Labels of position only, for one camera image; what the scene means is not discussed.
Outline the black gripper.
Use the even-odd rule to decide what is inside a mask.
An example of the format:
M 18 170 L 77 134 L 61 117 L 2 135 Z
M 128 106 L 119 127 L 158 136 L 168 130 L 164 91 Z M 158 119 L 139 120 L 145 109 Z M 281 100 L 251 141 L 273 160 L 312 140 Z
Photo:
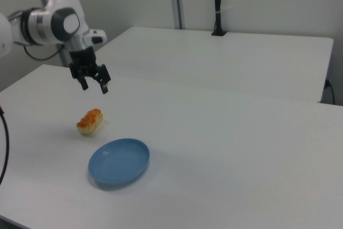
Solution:
M 69 64 L 72 78 L 77 79 L 82 89 L 84 91 L 88 89 L 85 77 L 91 77 L 99 83 L 102 93 L 106 94 L 111 77 L 104 64 L 97 66 L 94 48 L 88 47 L 80 51 L 71 51 L 69 54 L 72 59 Z

